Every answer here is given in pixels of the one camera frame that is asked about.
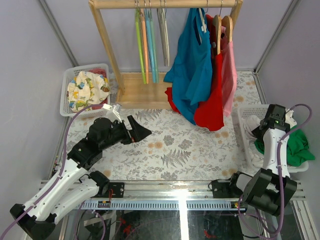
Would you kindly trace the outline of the wooden hanger with red shirt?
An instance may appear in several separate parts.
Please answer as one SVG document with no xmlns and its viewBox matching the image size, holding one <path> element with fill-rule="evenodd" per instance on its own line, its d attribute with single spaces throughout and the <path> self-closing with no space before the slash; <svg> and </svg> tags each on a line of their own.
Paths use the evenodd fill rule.
<svg viewBox="0 0 320 240">
<path fill-rule="evenodd" d="M 210 33 L 211 53 L 215 57 L 221 53 L 221 33 L 222 33 L 222 18 L 219 14 L 211 17 L 209 14 L 205 15 L 208 21 L 208 29 Z"/>
</svg>

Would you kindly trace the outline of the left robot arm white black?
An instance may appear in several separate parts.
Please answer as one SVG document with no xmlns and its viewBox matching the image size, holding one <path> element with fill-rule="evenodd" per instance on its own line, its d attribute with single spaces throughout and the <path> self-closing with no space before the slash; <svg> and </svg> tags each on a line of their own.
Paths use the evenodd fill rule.
<svg viewBox="0 0 320 240">
<path fill-rule="evenodd" d="M 73 146 L 62 166 L 46 185 L 24 204 L 16 203 L 10 214 L 33 240 L 45 240 L 59 221 L 76 206 L 92 197 L 112 192 L 110 180 L 100 171 L 90 169 L 103 157 L 103 151 L 117 143 L 129 145 L 151 135 L 133 116 L 131 129 L 122 120 L 106 117 L 94 120 L 86 136 Z"/>
</svg>

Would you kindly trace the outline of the orange plastic hanger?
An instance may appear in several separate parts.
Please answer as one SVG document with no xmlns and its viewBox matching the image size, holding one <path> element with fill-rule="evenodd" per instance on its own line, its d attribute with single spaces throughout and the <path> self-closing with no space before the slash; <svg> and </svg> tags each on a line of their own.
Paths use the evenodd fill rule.
<svg viewBox="0 0 320 240">
<path fill-rule="evenodd" d="M 144 69 L 145 69 L 145 82 L 149 83 L 149 53 L 148 53 L 148 41 L 146 30 L 146 19 L 143 10 L 140 10 L 142 39 L 143 39 L 143 52 L 144 52 Z"/>
</svg>

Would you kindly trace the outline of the floral table cloth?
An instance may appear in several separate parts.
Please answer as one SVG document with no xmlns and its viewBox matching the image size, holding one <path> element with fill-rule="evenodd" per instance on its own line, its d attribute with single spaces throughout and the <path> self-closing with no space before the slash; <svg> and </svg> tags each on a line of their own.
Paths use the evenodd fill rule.
<svg viewBox="0 0 320 240">
<path fill-rule="evenodd" d="M 122 119 L 131 115 L 152 133 L 138 143 L 108 148 L 92 170 L 111 180 L 228 179 L 237 171 L 253 175 L 237 109 L 258 103 L 254 74 L 239 71 L 232 113 L 224 119 L 224 127 L 215 132 L 191 124 L 171 109 L 121 109 Z"/>
</svg>

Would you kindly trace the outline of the patterned cream cloth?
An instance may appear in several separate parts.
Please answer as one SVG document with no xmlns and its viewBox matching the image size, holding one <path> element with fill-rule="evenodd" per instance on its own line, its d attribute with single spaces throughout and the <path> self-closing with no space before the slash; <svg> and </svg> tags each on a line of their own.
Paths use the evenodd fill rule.
<svg viewBox="0 0 320 240">
<path fill-rule="evenodd" d="M 110 93 L 109 80 L 103 74 L 80 71 L 67 85 L 68 106 L 76 113 L 90 105 L 105 103 Z"/>
</svg>

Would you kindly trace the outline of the pink t shirt hanging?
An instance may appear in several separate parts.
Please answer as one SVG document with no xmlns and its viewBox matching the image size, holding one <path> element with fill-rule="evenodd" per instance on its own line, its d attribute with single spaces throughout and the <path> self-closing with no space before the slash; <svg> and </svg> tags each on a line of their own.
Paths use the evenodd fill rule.
<svg viewBox="0 0 320 240">
<path fill-rule="evenodd" d="M 237 89 L 237 71 L 234 57 L 234 46 L 227 38 L 227 30 L 221 27 L 220 53 L 222 55 L 221 93 L 223 115 L 228 117 L 232 113 L 234 95 Z"/>
</svg>

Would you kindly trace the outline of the right white plastic basket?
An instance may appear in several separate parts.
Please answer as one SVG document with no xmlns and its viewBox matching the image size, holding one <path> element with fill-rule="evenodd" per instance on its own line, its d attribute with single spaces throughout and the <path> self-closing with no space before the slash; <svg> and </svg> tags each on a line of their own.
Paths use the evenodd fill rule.
<svg viewBox="0 0 320 240">
<path fill-rule="evenodd" d="M 243 147 L 245 152 L 245 158 L 247 165 L 254 171 L 258 171 L 260 167 L 255 167 L 252 164 L 250 157 L 249 144 L 254 135 L 251 131 L 260 125 L 260 121 L 265 118 L 268 110 L 268 104 L 247 104 L 238 107 L 237 116 L 241 132 L 241 138 L 243 141 Z"/>
</svg>

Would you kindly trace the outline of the left white plastic basket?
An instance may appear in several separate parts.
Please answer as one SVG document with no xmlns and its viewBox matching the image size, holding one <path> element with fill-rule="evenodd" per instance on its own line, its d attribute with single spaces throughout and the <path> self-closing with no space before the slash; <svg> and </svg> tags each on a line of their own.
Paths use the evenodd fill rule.
<svg viewBox="0 0 320 240">
<path fill-rule="evenodd" d="M 62 86 L 61 86 L 61 96 L 60 96 L 60 109 L 59 112 L 63 117 L 73 117 L 76 112 L 73 112 L 69 106 L 68 101 L 68 84 L 74 80 L 78 76 L 81 71 L 89 71 L 93 69 L 103 69 L 106 72 L 106 76 L 109 79 L 109 66 L 106 63 L 96 63 L 96 64 L 89 64 L 89 65 L 82 65 L 76 66 L 67 69 L 64 72 Z M 91 117 L 98 117 L 103 115 L 103 110 L 101 109 L 94 109 L 82 112 L 78 118 L 91 118 Z"/>
</svg>

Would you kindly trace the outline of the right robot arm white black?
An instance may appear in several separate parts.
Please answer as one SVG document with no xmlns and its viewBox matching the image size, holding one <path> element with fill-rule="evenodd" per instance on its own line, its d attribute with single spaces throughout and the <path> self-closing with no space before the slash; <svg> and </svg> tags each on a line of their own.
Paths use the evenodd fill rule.
<svg viewBox="0 0 320 240">
<path fill-rule="evenodd" d="M 253 135 L 264 144 L 262 168 L 254 176 L 237 171 L 228 180 L 213 180 L 209 184 L 213 197 L 240 197 L 245 204 L 270 215 L 282 215 L 297 190 L 287 164 L 290 130 L 285 107 L 269 105 L 265 117 L 253 130 Z"/>
</svg>

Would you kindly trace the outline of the dark red cloth in basket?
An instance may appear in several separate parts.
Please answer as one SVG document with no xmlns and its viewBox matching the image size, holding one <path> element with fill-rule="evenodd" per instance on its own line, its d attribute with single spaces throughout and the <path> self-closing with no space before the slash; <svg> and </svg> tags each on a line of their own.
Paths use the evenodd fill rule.
<svg viewBox="0 0 320 240">
<path fill-rule="evenodd" d="M 97 75 L 102 75 L 104 78 L 107 77 L 106 70 L 103 69 L 103 68 L 100 68 L 100 67 L 96 67 L 96 68 L 90 69 L 90 70 L 88 70 L 88 72 L 91 72 L 91 73 L 97 74 Z"/>
</svg>

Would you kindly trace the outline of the green t shirt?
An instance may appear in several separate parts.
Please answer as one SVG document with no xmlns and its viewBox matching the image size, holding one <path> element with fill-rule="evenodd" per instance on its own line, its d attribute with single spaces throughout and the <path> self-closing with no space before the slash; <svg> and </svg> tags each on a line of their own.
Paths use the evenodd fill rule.
<svg viewBox="0 0 320 240">
<path fill-rule="evenodd" d="M 252 164 L 261 168 L 264 161 L 265 146 L 262 140 L 253 137 L 249 142 Z M 309 151 L 309 142 L 301 129 L 290 134 L 286 147 L 286 162 L 289 166 L 299 167 L 304 162 L 314 161 L 316 157 Z"/>
</svg>

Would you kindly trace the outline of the blue t shirt hanging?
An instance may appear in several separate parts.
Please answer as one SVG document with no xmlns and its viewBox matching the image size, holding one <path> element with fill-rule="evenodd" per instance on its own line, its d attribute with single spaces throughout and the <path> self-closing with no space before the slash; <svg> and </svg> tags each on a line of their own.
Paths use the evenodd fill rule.
<svg viewBox="0 0 320 240">
<path fill-rule="evenodd" d="M 212 63 L 210 32 L 202 32 L 198 8 L 191 8 L 179 37 L 177 54 L 164 77 L 171 83 L 172 102 L 191 124 L 200 102 L 211 94 Z"/>
</svg>

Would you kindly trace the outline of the blue plastic hanger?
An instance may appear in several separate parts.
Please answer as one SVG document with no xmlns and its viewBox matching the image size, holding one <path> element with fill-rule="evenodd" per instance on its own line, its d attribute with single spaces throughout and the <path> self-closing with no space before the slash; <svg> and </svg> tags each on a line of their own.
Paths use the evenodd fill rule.
<svg viewBox="0 0 320 240">
<path fill-rule="evenodd" d="M 149 60 L 151 65 L 151 73 L 152 73 L 152 81 L 156 83 L 156 65 L 155 65 L 155 55 L 153 51 L 153 43 L 152 43 L 152 32 L 151 32 L 151 20 L 149 11 L 147 7 L 144 9 L 144 16 L 145 16 L 145 26 L 146 26 L 146 34 L 147 34 L 147 45 L 148 45 L 148 52 L 149 52 Z"/>
</svg>

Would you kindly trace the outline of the aluminium mounting rail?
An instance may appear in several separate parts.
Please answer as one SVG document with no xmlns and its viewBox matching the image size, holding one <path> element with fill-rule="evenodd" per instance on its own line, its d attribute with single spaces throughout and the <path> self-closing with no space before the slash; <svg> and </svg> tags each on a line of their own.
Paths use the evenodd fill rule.
<svg viewBox="0 0 320 240">
<path fill-rule="evenodd" d="M 94 196 L 89 180 L 75 182 L 49 204 L 40 203 L 48 213 L 60 217 L 71 210 L 179 210 L 236 211 L 238 196 L 229 190 L 229 181 L 112 180 L 112 196 Z"/>
</svg>

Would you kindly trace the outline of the white plastic basket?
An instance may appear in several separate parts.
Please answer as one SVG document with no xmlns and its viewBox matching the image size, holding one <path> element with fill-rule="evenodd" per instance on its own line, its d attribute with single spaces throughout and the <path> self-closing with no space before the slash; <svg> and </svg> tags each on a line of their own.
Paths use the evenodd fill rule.
<svg viewBox="0 0 320 240">
<path fill-rule="evenodd" d="M 60 96 L 60 109 L 59 112 L 63 117 L 73 117 L 76 112 L 73 112 L 69 106 L 68 101 L 68 84 L 74 80 L 78 76 L 81 71 L 89 71 L 93 69 L 103 69 L 106 72 L 106 76 L 109 79 L 109 66 L 106 63 L 96 63 L 96 64 L 89 64 L 89 65 L 82 65 L 76 66 L 67 69 L 64 72 L 62 86 L 61 86 L 61 96 Z M 91 117 L 98 117 L 103 115 L 103 110 L 101 109 L 94 109 L 82 112 L 78 118 L 91 118 Z"/>
<path fill-rule="evenodd" d="M 268 104 L 247 104 L 238 107 L 237 116 L 241 132 L 241 138 L 243 141 L 243 147 L 245 152 L 245 158 L 247 165 L 254 171 L 258 171 L 260 167 L 255 167 L 252 164 L 250 157 L 249 144 L 254 135 L 251 131 L 260 125 L 260 121 L 265 118 L 268 110 Z"/>
</svg>

